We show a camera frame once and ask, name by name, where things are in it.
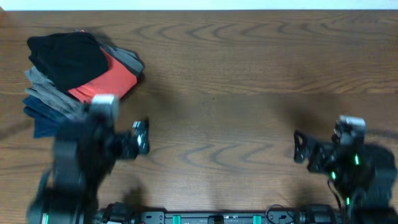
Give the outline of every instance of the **red cloth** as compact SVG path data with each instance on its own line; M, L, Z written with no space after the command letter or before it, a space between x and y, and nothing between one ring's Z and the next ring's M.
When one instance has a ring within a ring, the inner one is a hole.
M121 98L137 83L137 77L124 67L119 61L106 53L109 70L92 81L69 90L80 102L91 102L96 94L112 94Z

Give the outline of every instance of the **green tape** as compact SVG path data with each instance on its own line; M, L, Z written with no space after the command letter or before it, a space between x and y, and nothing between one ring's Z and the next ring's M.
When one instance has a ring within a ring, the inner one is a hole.
M253 224L261 224L261 216L253 215Z
M173 215L173 224L181 224L181 216Z

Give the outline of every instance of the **black cloth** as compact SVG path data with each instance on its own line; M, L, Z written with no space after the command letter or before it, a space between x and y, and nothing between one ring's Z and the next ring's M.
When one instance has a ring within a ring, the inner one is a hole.
M88 83L108 71L108 61L87 32L30 37L30 61L61 91Z

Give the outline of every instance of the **tabletop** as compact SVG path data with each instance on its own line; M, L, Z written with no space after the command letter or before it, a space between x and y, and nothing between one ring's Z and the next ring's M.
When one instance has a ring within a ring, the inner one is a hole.
M340 114L398 152L394 11L0 12L0 223L24 223L53 139L23 113L26 40L83 29L135 51L145 77L116 128L150 119L151 151L117 162L99 190L167 210L336 207L323 175L293 162L293 132L329 139ZM398 186L391 204L398 205Z

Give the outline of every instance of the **green light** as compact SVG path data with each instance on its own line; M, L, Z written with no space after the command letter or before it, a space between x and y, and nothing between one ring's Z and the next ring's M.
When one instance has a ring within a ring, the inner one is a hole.
M355 154L355 165L359 165L359 157L358 157L358 154Z
M332 172L331 172L331 178L332 178L333 180L336 179L336 173L335 173L335 171L332 171Z

